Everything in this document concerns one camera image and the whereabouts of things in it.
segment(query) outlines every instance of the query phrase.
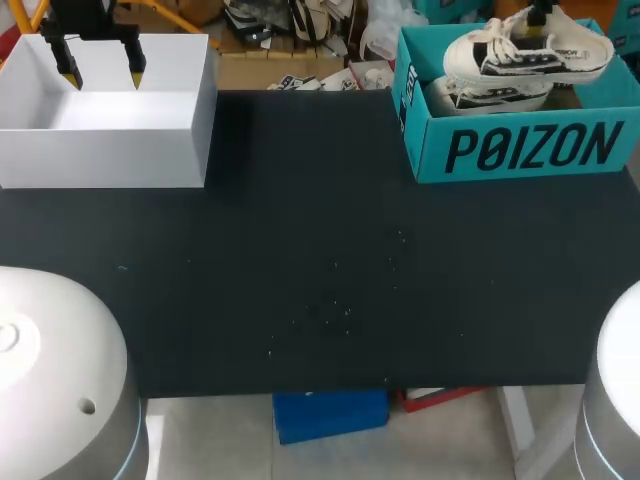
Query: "screw hole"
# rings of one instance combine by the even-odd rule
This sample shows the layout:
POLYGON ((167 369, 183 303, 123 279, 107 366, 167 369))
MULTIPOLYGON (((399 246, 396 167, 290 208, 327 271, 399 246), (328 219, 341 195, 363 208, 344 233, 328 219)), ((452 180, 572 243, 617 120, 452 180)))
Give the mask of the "screw hole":
POLYGON ((88 398, 82 398, 78 402, 78 408, 85 415, 93 415, 94 413, 96 413, 96 404, 88 398))

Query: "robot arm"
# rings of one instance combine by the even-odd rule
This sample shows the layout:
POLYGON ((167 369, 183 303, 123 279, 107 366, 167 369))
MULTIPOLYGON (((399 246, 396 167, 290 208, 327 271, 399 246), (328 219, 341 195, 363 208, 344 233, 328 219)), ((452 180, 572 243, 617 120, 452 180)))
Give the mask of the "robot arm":
POLYGON ((137 25, 113 22, 116 0, 51 0, 51 13, 41 24, 40 32, 56 59, 58 72, 78 90, 82 76, 69 52, 65 35, 78 35, 82 40, 119 40, 124 45, 129 70, 136 88, 139 87, 146 59, 142 53, 137 25))
POLYGON ((532 0, 531 4, 533 8, 529 12, 529 16, 527 17, 527 25, 529 25, 529 29, 535 32, 535 29, 538 30, 546 25, 547 23, 547 14, 551 13, 553 5, 557 4, 559 0, 532 0))

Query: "shoe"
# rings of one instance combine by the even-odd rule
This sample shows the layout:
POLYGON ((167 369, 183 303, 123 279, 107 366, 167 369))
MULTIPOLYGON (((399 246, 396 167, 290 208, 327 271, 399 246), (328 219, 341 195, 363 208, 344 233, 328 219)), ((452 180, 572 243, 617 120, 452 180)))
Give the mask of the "shoe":
POLYGON ((538 110, 552 89, 553 83, 540 81, 517 87, 460 87, 440 77, 427 86, 425 98, 434 117, 519 113, 538 110))
POLYGON ((541 34, 527 36, 531 8, 458 38, 445 53, 445 73, 459 85, 491 88, 590 83, 602 75, 614 55, 611 40, 578 25, 557 5, 541 34))

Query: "red object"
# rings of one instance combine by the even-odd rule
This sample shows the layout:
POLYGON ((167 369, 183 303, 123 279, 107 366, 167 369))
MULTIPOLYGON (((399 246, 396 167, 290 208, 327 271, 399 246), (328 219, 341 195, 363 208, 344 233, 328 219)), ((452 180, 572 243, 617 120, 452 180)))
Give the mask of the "red object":
POLYGON ((427 395, 422 398, 416 398, 415 400, 407 399, 404 390, 398 390, 397 397, 404 409, 409 412, 417 412, 425 408, 433 407, 456 398, 464 397, 470 393, 479 392, 487 387, 466 387, 456 388, 454 390, 445 390, 442 393, 435 392, 431 395, 427 395))
POLYGON ((0 35, 0 60, 6 60, 9 58, 9 54, 11 53, 11 50, 13 50, 13 47, 15 47, 19 38, 20 30, 18 30, 17 25, 14 25, 0 35))

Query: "white plastic bag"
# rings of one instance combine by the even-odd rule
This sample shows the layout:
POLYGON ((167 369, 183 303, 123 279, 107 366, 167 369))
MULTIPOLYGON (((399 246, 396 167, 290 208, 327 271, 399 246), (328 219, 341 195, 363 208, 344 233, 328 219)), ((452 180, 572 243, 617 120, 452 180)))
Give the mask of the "white plastic bag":
POLYGON ((427 18, 413 10, 409 0, 369 0, 367 28, 360 40, 360 58, 365 47, 385 60, 394 60, 401 27, 429 25, 427 18))

